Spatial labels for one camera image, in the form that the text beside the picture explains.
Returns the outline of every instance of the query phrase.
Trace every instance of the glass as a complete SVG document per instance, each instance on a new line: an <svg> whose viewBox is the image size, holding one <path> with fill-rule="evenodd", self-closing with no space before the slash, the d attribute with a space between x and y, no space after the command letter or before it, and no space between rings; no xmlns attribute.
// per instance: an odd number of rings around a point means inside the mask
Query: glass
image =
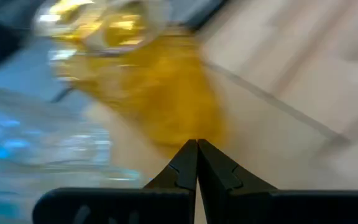
<svg viewBox="0 0 358 224"><path fill-rule="evenodd" d="M0 159L109 164L109 133L55 104L0 89Z"/></svg>
<svg viewBox="0 0 358 224"><path fill-rule="evenodd" d="M82 18L91 17L84 9L65 26L69 32L58 34L54 28L60 24L52 26L49 36L59 45L51 50L50 62L58 76L119 112L152 142L171 149L170 156L188 139L220 145L226 127L198 44L186 29L165 27L166 1L110 3L99 19L81 26ZM54 6L44 13L51 14ZM47 29L41 17L36 27Z"/></svg>
<svg viewBox="0 0 358 224"><path fill-rule="evenodd" d="M99 165L20 165L0 160L0 224L32 223L38 199L59 187L140 188L138 172Z"/></svg>

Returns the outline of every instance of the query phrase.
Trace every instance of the yellow liquid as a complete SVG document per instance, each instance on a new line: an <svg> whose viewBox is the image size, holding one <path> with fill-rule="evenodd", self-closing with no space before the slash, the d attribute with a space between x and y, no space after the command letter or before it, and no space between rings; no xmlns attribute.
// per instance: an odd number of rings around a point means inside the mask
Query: yellow liquid
<svg viewBox="0 0 358 224"><path fill-rule="evenodd" d="M147 24L135 13L139 9L110 18L112 25L104 36L109 45L141 37ZM189 139L207 139L217 145L224 140L223 115L197 44L182 30L167 30L145 47L118 58L75 56L65 72L73 77L75 88L119 112L164 148L168 157Z"/></svg>
<svg viewBox="0 0 358 224"><path fill-rule="evenodd" d="M82 7L86 7L86 0L62 0L52 7L51 11L59 13L59 23L67 24L81 13ZM72 32L55 35L53 38L57 41L84 45L90 36L102 35L102 40L107 47L138 44L143 40L147 28L147 22L143 16L145 14L143 5L133 2L117 11L114 9L106 11L105 15L85 15L90 18L91 22L77 27ZM95 31L99 29L103 30L102 34L95 34Z"/></svg>

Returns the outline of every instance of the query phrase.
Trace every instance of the beige surface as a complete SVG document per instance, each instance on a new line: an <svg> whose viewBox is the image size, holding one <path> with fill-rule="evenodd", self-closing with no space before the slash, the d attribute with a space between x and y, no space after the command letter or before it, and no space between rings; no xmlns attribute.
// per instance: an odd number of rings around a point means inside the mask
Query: beige surface
<svg viewBox="0 0 358 224"><path fill-rule="evenodd" d="M240 82L219 70L206 68L221 96L222 108L230 120L230 139L222 150L246 169L281 189L354 188L331 167L320 164L314 153L327 137L308 124L269 103L269 99L248 91ZM112 161L155 177L169 158L163 157L134 127L113 111L92 103L87 116L111 132ZM200 193L196 202L196 223L205 223Z"/></svg>
<svg viewBox="0 0 358 224"><path fill-rule="evenodd" d="M358 0L233 4L200 35L206 58L352 139L346 132L358 119Z"/></svg>

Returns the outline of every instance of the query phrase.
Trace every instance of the clear glass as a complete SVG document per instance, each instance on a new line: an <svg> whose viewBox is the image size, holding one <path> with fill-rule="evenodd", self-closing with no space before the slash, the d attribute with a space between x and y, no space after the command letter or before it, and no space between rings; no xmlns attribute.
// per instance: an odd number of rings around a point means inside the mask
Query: clear glass
<svg viewBox="0 0 358 224"><path fill-rule="evenodd" d="M109 133L55 104L0 89L0 159L109 164Z"/></svg>
<svg viewBox="0 0 358 224"><path fill-rule="evenodd" d="M150 43L169 18L166 0L48 0L36 13L33 30L107 57Z"/></svg>
<svg viewBox="0 0 358 224"><path fill-rule="evenodd" d="M140 174L99 165L20 165L0 160L0 223L31 223L32 209L59 187L139 188Z"/></svg>

